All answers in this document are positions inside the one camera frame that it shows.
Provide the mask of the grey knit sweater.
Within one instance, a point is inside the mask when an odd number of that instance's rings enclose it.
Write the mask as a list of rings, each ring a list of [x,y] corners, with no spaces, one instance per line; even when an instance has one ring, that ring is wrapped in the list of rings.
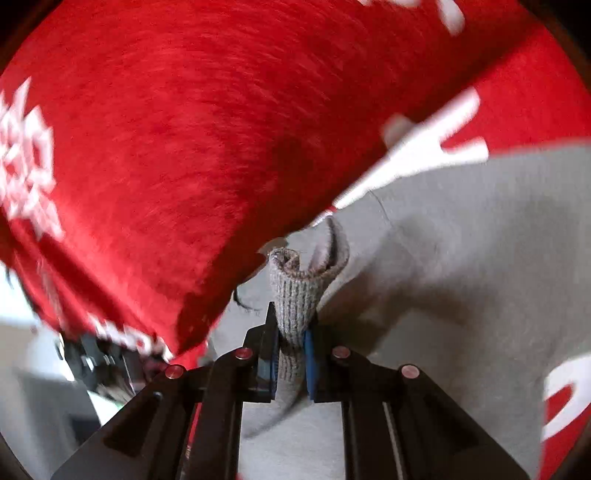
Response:
[[[536,476],[545,380],[590,351],[589,146],[398,179],[335,221],[349,262],[322,322],[423,369]]]

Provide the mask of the red patterned bed blanket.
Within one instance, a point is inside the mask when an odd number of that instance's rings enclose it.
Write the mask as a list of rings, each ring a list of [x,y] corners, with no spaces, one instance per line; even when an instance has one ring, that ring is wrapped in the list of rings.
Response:
[[[335,213],[398,179],[584,143],[590,61],[543,1],[48,1],[1,72],[1,261],[40,323],[145,387],[58,479],[586,479],[590,351],[529,476],[423,369],[320,318]],[[243,346],[276,308],[271,402]],[[312,402],[304,332],[334,335]]]

